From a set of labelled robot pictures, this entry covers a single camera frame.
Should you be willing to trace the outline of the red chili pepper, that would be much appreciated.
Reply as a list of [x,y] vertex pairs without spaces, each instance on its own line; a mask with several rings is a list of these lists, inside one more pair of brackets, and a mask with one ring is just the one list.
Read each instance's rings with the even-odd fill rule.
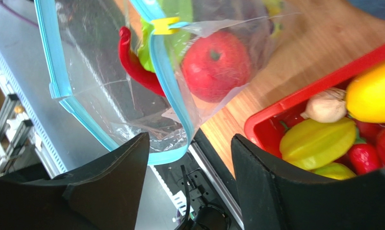
[[131,50],[131,31],[123,26],[119,30],[118,57],[121,65],[130,77],[149,91],[165,97],[155,73],[147,71],[137,55]]

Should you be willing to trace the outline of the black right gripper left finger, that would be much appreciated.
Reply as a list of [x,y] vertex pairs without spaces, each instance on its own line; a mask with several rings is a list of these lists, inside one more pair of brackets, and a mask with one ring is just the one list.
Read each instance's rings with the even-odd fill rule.
[[149,157],[149,135],[51,180],[0,177],[0,230],[132,230]]

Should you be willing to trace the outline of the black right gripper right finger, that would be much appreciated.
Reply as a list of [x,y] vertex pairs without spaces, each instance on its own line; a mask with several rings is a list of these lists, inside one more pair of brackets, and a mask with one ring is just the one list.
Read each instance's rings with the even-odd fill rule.
[[385,169],[334,180],[293,166],[239,134],[231,150],[246,230],[385,230]]

